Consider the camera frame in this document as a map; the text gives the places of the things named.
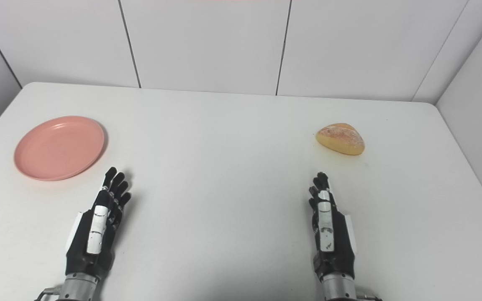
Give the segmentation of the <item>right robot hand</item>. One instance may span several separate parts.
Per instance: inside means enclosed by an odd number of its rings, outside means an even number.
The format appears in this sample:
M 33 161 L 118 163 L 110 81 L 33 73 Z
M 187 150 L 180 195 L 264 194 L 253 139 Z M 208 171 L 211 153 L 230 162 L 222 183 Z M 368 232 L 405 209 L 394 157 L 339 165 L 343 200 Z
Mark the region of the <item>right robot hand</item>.
M 316 247 L 314 272 L 320 280 L 333 273 L 355 279 L 355 254 L 346 216 L 337 208 L 328 176 L 323 172 L 317 173 L 308 191 Z

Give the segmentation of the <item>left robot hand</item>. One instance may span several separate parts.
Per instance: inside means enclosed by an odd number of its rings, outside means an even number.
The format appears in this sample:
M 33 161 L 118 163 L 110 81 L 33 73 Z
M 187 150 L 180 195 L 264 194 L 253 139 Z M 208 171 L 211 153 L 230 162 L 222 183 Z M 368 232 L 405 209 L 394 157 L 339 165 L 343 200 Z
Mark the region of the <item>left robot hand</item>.
M 86 274 L 102 279 L 114 260 L 115 234 L 131 199 L 124 173 L 112 166 L 92 207 L 86 210 L 66 253 L 65 275 Z

